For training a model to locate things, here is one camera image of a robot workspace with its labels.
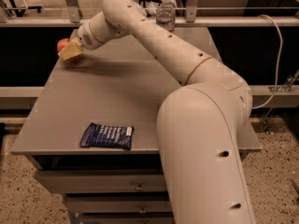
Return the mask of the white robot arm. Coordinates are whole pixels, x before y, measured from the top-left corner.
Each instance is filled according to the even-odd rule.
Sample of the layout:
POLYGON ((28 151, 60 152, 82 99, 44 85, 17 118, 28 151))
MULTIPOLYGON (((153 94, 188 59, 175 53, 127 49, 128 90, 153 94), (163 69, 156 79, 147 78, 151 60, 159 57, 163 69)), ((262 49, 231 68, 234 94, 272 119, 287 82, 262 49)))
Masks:
POLYGON ((180 83, 163 101, 156 133, 176 224, 256 224, 238 138, 252 109, 247 82, 146 17, 133 0, 104 0, 75 37, 57 45, 71 60, 133 35, 180 83))

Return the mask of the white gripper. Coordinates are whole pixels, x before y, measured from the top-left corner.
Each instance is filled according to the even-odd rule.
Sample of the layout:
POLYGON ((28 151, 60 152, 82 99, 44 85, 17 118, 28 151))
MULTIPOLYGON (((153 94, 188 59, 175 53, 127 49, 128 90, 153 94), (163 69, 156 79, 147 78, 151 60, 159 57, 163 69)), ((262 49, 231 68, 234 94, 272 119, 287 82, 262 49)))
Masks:
POLYGON ((58 56, 62 60, 67 61, 69 58, 80 56, 83 52, 83 47, 94 50, 102 45, 101 34, 90 21, 78 28, 78 38, 81 42, 77 38, 68 38, 68 44, 58 52, 58 56))

